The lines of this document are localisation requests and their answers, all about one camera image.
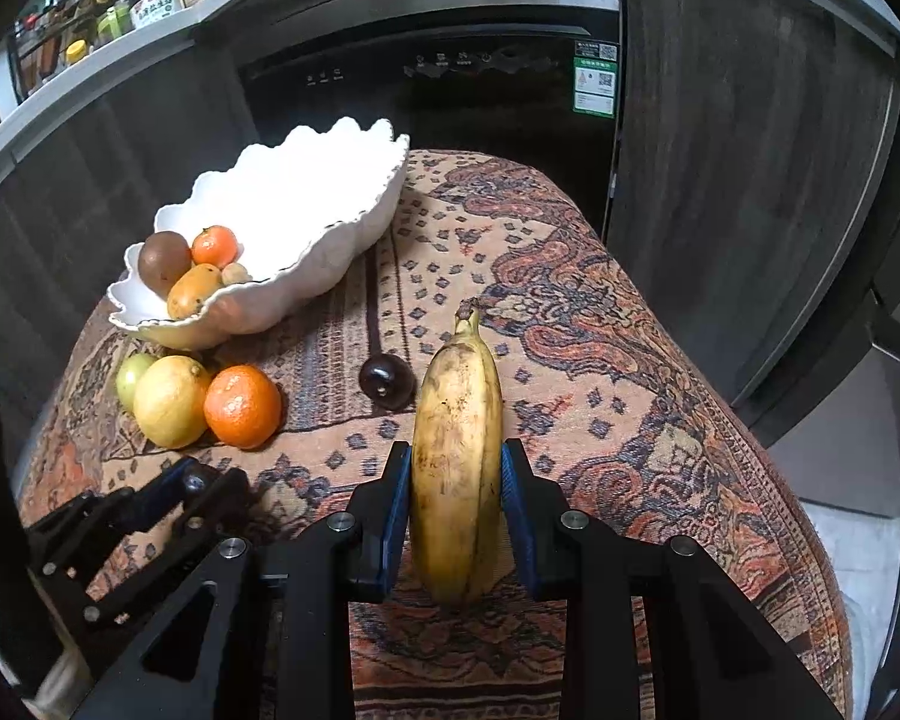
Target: dark plum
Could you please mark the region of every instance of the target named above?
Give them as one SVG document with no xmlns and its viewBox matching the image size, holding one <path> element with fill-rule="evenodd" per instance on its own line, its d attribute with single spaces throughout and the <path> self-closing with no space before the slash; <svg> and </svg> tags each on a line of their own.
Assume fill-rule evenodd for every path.
<svg viewBox="0 0 900 720">
<path fill-rule="evenodd" d="M 360 368 L 360 389 L 375 404 L 391 412 L 410 403 L 415 384 L 413 370 L 394 354 L 371 354 Z"/>
</svg>

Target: bottle cap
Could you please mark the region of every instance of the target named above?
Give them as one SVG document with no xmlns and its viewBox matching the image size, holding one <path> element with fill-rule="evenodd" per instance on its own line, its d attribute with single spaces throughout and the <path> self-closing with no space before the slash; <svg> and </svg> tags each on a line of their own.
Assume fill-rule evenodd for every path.
<svg viewBox="0 0 900 720">
<path fill-rule="evenodd" d="M 68 65 L 79 62 L 84 56 L 87 56 L 87 42 L 85 40 L 74 40 L 74 42 L 67 46 Z"/>
</svg>

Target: patterned rug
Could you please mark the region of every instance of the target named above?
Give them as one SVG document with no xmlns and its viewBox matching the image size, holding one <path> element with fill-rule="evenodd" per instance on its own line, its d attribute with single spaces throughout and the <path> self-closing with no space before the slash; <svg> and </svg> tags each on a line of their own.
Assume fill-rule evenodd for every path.
<svg viewBox="0 0 900 720">
<path fill-rule="evenodd" d="M 286 401 L 276 439 L 256 452 L 213 442 L 189 454 L 247 471 L 260 503 L 252 538 L 293 535 L 379 475 L 410 440 L 413 407 L 376 408 L 357 372 L 368 354 L 404 357 L 418 380 L 450 336 L 458 303 L 479 295 L 481 333 L 505 399 L 505 436 L 537 474 L 619 533 L 688 533 L 746 592 L 850 714 L 850 637 L 833 572 L 767 454 L 662 330 L 581 213 L 541 173 L 482 154 L 414 151 L 391 231 L 331 292 L 211 356 L 252 362 Z M 84 488 L 140 488 L 178 453 L 147 442 L 113 388 L 144 344 L 112 328 L 104 300 L 80 336 L 37 442 L 21 499 L 26 523 Z M 169 519 L 129 538 L 92 586 L 152 560 Z M 394 597 L 351 605 L 362 718 L 557 717 L 564 605 L 536 604 L 514 572 L 464 613 L 438 608 L 405 554 Z M 636 630 L 652 686 L 641 610 Z"/>
</svg>

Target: white fruit bowl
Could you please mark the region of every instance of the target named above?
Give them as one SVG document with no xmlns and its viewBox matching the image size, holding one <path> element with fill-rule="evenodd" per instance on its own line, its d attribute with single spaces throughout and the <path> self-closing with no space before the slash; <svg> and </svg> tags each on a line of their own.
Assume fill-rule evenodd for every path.
<svg viewBox="0 0 900 720">
<path fill-rule="evenodd" d="M 295 127 L 274 148 L 248 146 L 227 172 L 199 175 L 186 202 L 157 211 L 154 232 L 175 230 L 192 241 L 204 227 L 229 227 L 240 245 L 237 261 L 253 280 L 224 287 L 198 314 L 173 320 L 140 280 L 143 244 L 134 244 L 124 254 L 127 274 L 106 290 L 118 308 L 110 321 L 184 351 L 273 327 L 333 287 L 384 234 L 409 150 L 410 138 L 394 140 L 385 119 L 363 131 L 349 118 L 324 133 Z"/>
</svg>

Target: dark wood cabinet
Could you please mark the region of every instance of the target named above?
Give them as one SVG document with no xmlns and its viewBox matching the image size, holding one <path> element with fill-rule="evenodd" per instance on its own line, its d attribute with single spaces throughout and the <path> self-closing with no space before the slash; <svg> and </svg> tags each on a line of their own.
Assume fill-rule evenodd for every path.
<svg viewBox="0 0 900 720">
<path fill-rule="evenodd" d="M 898 65 L 806 0 L 626 0 L 610 252 L 728 401 L 792 341 L 866 218 Z"/>
<path fill-rule="evenodd" d="M 227 65 L 193 47 L 55 129 L 0 184 L 0 396 L 12 461 L 154 213 L 255 140 Z"/>
</svg>

